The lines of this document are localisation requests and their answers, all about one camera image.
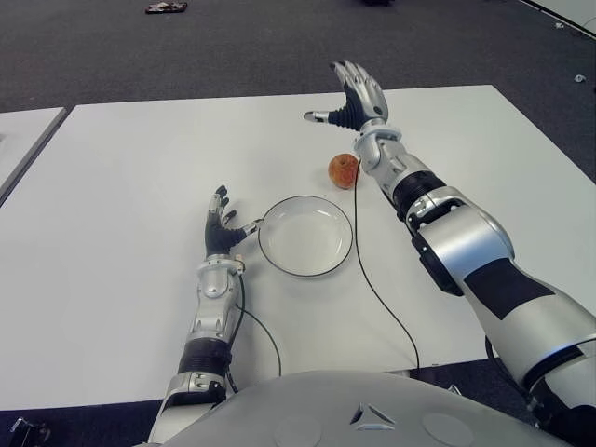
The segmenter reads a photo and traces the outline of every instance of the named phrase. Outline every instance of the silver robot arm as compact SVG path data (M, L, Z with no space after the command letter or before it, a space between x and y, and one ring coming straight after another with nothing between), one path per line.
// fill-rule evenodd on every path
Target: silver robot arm
M254 233L261 220L238 229L227 224L236 211L222 216L229 199L224 186L209 204L205 225L207 256L198 267L198 306L186 337L178 373L168 386L149 442L160 444L187 427L213 405L225 400L225 376L232 360L237 323L235 304L241 290L244 263L230 249Z
M587 427L578 421L596 424L596 318L524 273L498 221L407 153L400 132L386 124L382 90L361 67L341 61L332 68L346 107L305 119L359 131L361 166L406 224L424 268L442 291L466 296L541 426L573 442Z

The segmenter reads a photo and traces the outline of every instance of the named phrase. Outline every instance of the floor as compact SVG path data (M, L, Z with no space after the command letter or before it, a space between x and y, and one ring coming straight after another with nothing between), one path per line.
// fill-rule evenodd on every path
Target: floor
M338 91L327 64L350 59L384 88L493 84L596 181L595 42L516 0L189 0L147 16L149 3L0 0L0 113ZM531 421L486 361L422 378ZM0 431L26 414L53 427L50 446L134 445L157 406L0 412Z

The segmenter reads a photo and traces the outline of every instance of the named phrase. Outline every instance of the red apple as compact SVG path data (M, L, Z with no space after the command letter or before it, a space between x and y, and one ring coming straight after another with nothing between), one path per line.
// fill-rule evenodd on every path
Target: red apple
M340 154L332 159L327 171L335 186L350 189L356 182L358 159L351 154Z

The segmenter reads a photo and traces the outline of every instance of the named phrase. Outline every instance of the wire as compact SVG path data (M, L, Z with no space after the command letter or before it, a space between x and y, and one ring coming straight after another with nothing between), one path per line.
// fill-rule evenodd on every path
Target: wire
M501 376L501 378L505 382L507 382L509 386L514 388L518 393L520 393L521 396L526 400L526 402L532 400L532 396L530 396L530 394L525 389L518 385L518 383L515 381L515 379L513 379L513 377L509 373L509 371L507 371L507 369L505 368L505 365L503 365L503 362L496 359L493 352L493 345L491 344L491 341L488 339L488 337L484 337L484 347L486 349L486 355L488 356L488 359L496 367L496 371Z
M244 289L244 279L242 279L242 276L238 276L238 279L240 280L240 293L242 297L242 307L240 307L240 310L244 310L244 307L246 306L246 290ZM232 350L232 346L234 345L234 341L236 340L236 336L238 335L238 331L240 330L240 324L242 324L242 319L244 319L244 312L240 312L240 317L238 318L236 327L234 328L232 336L230 337L230 350ZM234 382L234 377L232 377L232 373L230 372L229 366L227 368L227 371L225 372L225 376L227 377L227 381L229 382L232 391L237 393L238 388L236 386L236 383Z
M369 287L371 288L372 293L374 293L374 296L376 296L377 300L379 300L379 303L381 303L381 305L383 305L383 307L389 313L389 315L391 317L393 317L393 319L396 320L396 322L401 326L403 331L406 333L406 335L410 339L410 342L412 342L413 352L416 355L416 377L415 378L418 378L418 377L420 377L420 356L418 355L418 347L416 346L416 342L413 340L412 336L410 335L410 332L406 329L406 327L401 322L401 320L391 311L391 309L387 306L385 301L383 301L383 299L377 293L376 289L374 288L371 281L369 280L369 277L366 274L366 271L364 270L364 265L362 264L362 258L360 257L360 247L358 244L358 200L357 200L358 179L359 179L359 174L360 174L360 163L361 163L361 160L358 162L358 166L357 166L357 170L356 170L356 180L354 181L354 241L355 241L355 245L356 245L356 254L358 255L358 264L360 265L360 270L362 271L362 275L364 276L364 279L366 279L366 282L369 285Z
M240 280L240 291L241 291L241 297L242 297L242 307L240 307L240 310L244 310L244 307L246 306L246 291L244 289L244 279L242 279L242 276L238 276L238 279ZM242 319L244 319L244 312L240 313L240 318L238 319L238 323L236 323L236 327L234 328L234 331L232 332L232 336L230 337L230 347L232 347L232 345L234 344L234 341L236 340L236 336L238 335L238 331L240 329L240 324L242 324Z
M258 318L256 318L256 316L254 314L252 314L250 311L248 311L246 309L242 309L238 305L236 305L236 307L238 309L240 309L242 312L244 312L245 314L247 314L249 317L254 319L259 324L259 326L261 326L261 328L263 328L263 331L267 334L267 336L269 337L269 340L271 340L271 344L273 345L274 349L276 350L276 356L278 357L278 377L281 377L281 356L279 355L278 344L276 343L275 339L273 338L273 335L271 335L271 332L267 329L267 327L263 324L263 322L260 321Z
M588 23L590 23L591 21L596 20L596 17L592 17L590 20L588 20L586 23L584 23L583 25L581 25L582 28L584 28Z
M278 376L281 377L281 356L279 355L278 344L276 343L275 339L273 338L273 335L267 329L267 327L264 325L264 323L262 321L260 321L250 311L246 310L246 290L244 289L244 280L242 279L242 277L238 277L238 278L240 280L240 289L242 290L242 306L235 305L236 308L240 311L240 318L238 319L238 323L236 323L236 327L234 328L234 332L232 332L232 336L230 337L230 348L232 347L232 345L234 344L234 341L236 340L236 336L238 334L238 330L240 329L240 324L242 323L242 319L244 319L244 314L247 314L249 317L251 317L252 319L254 319L259 324L259 326L261 326L261 328L263 328L264 332L269 337L269 340L271 340L271 344L275 348L275 350L276 350L276 356L278 358ZM227 377L227 381L229 382L230 387L232 388L232 391L234 391L235 393L237 393L238 392L238 388L236 386L236 382L234 382L234 377L232 376L232 373L230 372L229 367L227 369L227 372L226 372L225 376Z

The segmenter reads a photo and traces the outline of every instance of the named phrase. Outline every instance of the tabletop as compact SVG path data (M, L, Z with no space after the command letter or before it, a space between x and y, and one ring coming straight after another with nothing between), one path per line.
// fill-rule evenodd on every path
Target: tabletop
M0 114L0 205L7 189L64 112L57 107Z
M447 184L507 230L519 265L596 313L596 187L492 86L389 90L389 121ZM314 195L353 221L353 191L327 165L355 132L305 122L340 93L77 106L0 209L0 409L161 399L196 309L212 192L236 224ZM482 359L463 297L437 289L372 178L359 182L359 244L372 283L423 366ZM413 367L400 327L354 250L320 278L277 270L256 237L238 246L247 308L284 373ZM239 386L276 374L250 318L234 346Z

